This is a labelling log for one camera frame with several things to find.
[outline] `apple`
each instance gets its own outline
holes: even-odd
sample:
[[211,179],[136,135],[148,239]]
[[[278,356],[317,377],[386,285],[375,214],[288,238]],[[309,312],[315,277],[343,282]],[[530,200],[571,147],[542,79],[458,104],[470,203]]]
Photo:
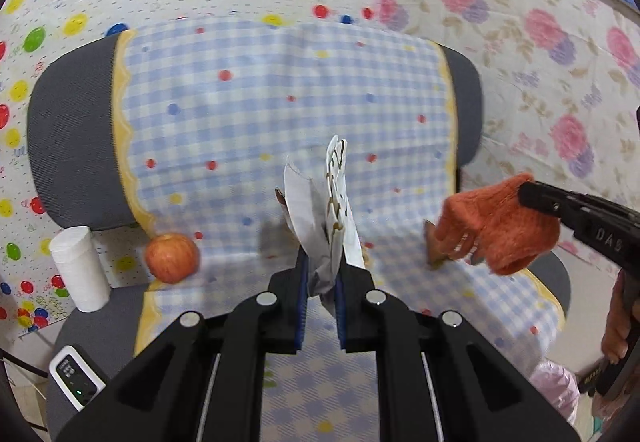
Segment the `apple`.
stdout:
[[178,283],[196,272],[200,252],[193,241],[180,233],[167,233],[151,240],[145,262],[151,274],[163,283]]

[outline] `orange cloth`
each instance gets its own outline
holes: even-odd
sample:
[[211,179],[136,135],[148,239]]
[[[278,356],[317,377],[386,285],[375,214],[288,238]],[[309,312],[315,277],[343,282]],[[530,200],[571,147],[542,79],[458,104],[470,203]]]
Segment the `orange cloth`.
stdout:
[[560,236],[560,220],[518,202],[518,188],[530,180],[531,174],[521,173],[499,184],[448,197],[434,234],[442,250],[451,252],[466,235],[460,251],[468,252],[477,243],[489,268],[506,276],[554,247]]

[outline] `paper towel roll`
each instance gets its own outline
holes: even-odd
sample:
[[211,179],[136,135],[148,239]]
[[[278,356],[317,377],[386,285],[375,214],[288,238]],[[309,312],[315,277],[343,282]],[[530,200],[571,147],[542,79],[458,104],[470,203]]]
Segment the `paper towel roll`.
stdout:
[[107,304],[111,287],[87,226],[60,231],[49,250],[78,310],[93,312]]

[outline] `green balloon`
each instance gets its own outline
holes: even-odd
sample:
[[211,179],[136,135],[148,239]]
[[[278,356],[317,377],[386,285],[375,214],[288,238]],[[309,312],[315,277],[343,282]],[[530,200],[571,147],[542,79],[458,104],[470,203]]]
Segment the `green balloon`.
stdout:
[[40,45],[42,45],[42,42],[44,42],[45,35],[46,34],[44,32],[44,28],[33,29],[33,31],[27,34],[27,37],[24,39],[24,44],[22,44],[22,47],[27,52],[33,52],[38,47],[40,47]]
[[9,242],[6,245],[6,255],[12,260],[20,260],[22,253],[20,252],[20,247],[15,245],[13,242]]

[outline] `blue dot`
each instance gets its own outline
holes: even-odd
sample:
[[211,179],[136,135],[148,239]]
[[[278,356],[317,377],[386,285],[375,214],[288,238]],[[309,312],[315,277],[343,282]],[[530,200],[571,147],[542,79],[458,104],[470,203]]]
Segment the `blue dot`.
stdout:
[[105,32],[104,35],[110,36],[111,34],[118,34],[119,32],[126,31],[127,29],[129,29],[127,24],[115,24],[114,26],[111,26],[109,31]]

